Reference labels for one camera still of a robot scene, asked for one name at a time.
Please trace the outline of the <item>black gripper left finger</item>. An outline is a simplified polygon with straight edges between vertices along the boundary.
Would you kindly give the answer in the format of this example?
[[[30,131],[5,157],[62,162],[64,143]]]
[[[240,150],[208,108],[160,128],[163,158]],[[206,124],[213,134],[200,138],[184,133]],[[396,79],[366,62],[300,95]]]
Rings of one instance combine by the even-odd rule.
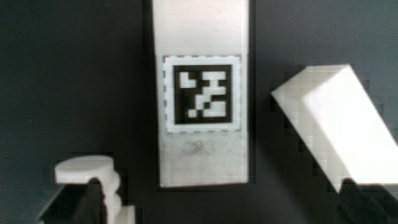
[[[37,224],[106,224],[105,194],[96,178],[85,184],[62,187]]]

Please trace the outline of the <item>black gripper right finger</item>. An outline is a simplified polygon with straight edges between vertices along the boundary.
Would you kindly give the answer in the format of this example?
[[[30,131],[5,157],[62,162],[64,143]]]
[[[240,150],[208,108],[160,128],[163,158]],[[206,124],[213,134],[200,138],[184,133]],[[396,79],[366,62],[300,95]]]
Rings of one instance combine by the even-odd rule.
[[[398,184],[343,180],[335,224],[398,224]]]

